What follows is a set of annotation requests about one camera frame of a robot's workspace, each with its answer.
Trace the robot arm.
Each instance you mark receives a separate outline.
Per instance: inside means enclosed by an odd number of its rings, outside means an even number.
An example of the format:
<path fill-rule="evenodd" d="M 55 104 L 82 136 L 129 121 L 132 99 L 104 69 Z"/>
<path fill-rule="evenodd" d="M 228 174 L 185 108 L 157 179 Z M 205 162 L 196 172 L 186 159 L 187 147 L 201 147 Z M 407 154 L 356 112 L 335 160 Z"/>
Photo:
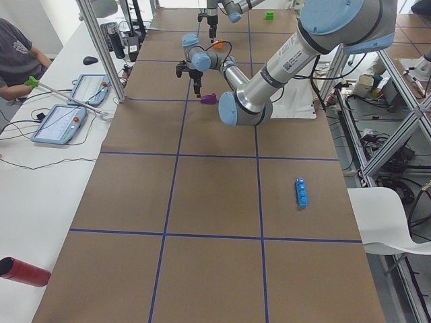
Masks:
<path fill-rule="evenodd" d="M 238 3 L 228 0 L 209 0 L 207 1 L 206 8 L 198 14 L 198 22 L 201 22 L 203 18 L 207 19 L 209 25 L 209 39 L 213 43 L 216 38 L 216 32 L 218 27 L 218 10 L 219 4 L 222 5 L 226 15 L 232 23 L 238 22 L 242 15 L 252 8 L 256 7 L 263 0 L 241 0 Z"/>
<path fill-rule="evenodd" d="M 257 126 L 273 112 L 271 96 L 315 57 L 340 44 L 347 55 L 388 48 L 395 38 L 396 19 L 396 1 L 305 1 L 297 31 L 251 79 L 232 56 L 201 48 L 195 34 L 182 38 L 185 59 L 177 64 L 176 75 L 188 73 L 198 96 L 203 72 L 218 70 L 231 88 L 219 99 L 222 122 Z"/>

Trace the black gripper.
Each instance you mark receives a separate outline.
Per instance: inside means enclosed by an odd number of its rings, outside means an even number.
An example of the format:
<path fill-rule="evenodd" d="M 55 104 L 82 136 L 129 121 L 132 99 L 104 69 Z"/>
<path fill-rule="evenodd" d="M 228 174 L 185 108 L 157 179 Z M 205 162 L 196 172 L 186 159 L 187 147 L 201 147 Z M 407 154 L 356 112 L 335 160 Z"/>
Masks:
<path fill-rule="evenodd" d="M 209 38 L 213 43 L 216 37 L 216 30 L 218 26 L 218 15 L 207 15 L 207 24 L 209 25 Z"/>
<path fill-rule="evenodd" d="M 197 98 L 201 97 L 201 78 L 203 77 L 203 73 L 196 70 L 189 70 L 189 77 L 193 80 L 193 90 Z"/>

